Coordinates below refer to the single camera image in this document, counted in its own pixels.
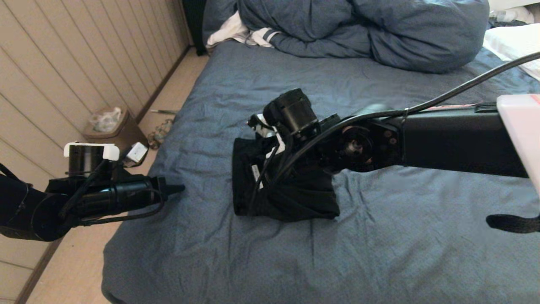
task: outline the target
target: trash can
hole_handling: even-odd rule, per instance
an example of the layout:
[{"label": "trash can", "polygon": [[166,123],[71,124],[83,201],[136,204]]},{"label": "trash can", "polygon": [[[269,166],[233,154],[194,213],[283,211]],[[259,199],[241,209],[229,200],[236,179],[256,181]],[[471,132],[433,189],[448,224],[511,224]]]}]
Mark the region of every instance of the trash can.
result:
[{"label": "trash can", "polygon": [[[148,147],[148,139],[144,136],[133,117],[131,117],[131,114],[125,108],[119,108],[122,111],[114,129],[108,132],[99,132],[94,129],[93,124],[88,123],[83,132],[84,137],[90,143],[114,143],[120,149],[120,153],[127,152],[137,142]],[[101,115],[112,111],[114,111],[114,108],[103,108],[96,114]]]}]

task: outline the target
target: wrinkled sheet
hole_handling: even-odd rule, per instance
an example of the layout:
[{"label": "wrinkled sheet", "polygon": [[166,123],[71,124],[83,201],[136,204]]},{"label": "wrinkled sheet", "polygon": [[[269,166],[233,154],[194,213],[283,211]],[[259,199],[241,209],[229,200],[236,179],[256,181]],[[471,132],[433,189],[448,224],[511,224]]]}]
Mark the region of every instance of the wrinkled sheet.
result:
[{"label": "wrinkled sheet", "polygon": [[[246,120],[281,93],[300,87],[319,118],[344,117],[371,103],[418,104],[499,64],[482,50],[465,67],[433,75],[367,58],[220,44],[150,171],[186,190],[161,213],[120,226],[104,250],[104,295],[160,304],[537,302],[540,234],[485,223],[489,214],[538,215],[528,179],[345,170],[333,179],[335,220],[282,223],[233,212],[233,141],[254,138]],[[512,69],[449,103],[528,92],[540,92],[539,83]]]},{"label": "wrinkled sheet", "polygon": [[238,0],[251,30],[300,57],[372,57],[427,72],[458,68],[482,47],[487,0]]}]

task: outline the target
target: wood panel wall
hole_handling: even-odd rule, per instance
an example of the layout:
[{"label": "wood panel wall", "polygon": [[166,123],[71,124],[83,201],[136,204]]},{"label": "wood panel wall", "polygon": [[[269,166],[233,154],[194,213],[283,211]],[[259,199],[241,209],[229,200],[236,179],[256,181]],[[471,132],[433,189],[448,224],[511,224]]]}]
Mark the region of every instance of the wood panel wall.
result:
[{"label": "wood panel wall", "polygon": [[[44,190],[91,113],[136,117],[188,46],[178,0],[0,0],[0,162]],[[0,303],[47,243],[0,236]]]}]

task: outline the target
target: mattress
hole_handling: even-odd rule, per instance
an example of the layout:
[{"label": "mattress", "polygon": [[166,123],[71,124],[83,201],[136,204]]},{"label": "mattress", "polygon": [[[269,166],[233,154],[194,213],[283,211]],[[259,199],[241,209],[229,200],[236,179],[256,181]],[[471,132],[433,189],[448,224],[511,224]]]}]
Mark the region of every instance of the mattress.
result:
[{"label": "mattress", "polygon": [[[485,217],[538,215],[530,180],[390,167],[333,177],[341,215],[283,223],[238,217],[232,148],[246,120],[299,87],[319,118],[372,103],[424,102],[502,62],[482,49],[447,74],[368,58],[297,58],[237,42],[217,46],[175,118],[150,175],[186,190],[157,215],[124,222],[104,250],[113,303],[533,303],[540,234],[488,227]],[[519,69],[448,103],[540,92]]]}]

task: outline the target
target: baseboard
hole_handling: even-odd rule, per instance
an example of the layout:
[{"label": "baseboard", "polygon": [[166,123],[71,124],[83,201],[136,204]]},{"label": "baseboard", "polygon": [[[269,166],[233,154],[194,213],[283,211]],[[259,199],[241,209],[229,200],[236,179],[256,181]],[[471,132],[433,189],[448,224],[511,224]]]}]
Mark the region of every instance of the baseboard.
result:
[{"label": "baseboard", "polygon": [[32,294],[32,291],[36,286],[37,282],[39,281],[39,278],[43,274],[43,271],[45,271],[47,264],[49,264],[49,261],[51,260],[56,249],[58,249],[58,246],[60,246],[61,242],[62,239],[58,239],[49,244],[49,246],[45,250],[45,253],[43,253],[41,259],[39,259],[37,266],[34,268],[32,274],[26,281],[26,284],[24,285],[23,290],[19,294],[19,297],[17,297],[17,299],[15,300],[15,304],[25,304],[28,301],[28,298]]},{"label": "baseboard", "polygon": [[178,60],[176,60],[176,62],[174,63],[172,68],[169,70],[167,75],[165,75],[165,78],[163,78],[161,83],[158,85],[158,87],[156,88],[156,90],[154,91],[152,96],[150,96],[150,98],[148,99],[148,101],[144,105],[143,109],[139,112],[139,115],[137,115],[137,118],[135,119],[135,121],[137,123],[139,123],[141,120],[143,120],[144,115],[146,115],[148,110],[150,110],[150,107],[152,106],[152,103],[154,103],[154,101],[156,101],[156,98],[158,98],[159,93],[161,93],[161,91],[163,90],[163,87],[165,87],[165,84],[167,83],[167,81],[171,78],[172,74],[174,74],[174,71],[176,71],[176,68],[180,65],[180,62],[182,62],[184,57],[186,57],[187,52],[189,52],[190,48],[191,48],[191,46],[189,45],[184,50],[184,52],[180,55],[180,58],[178,58]]}]

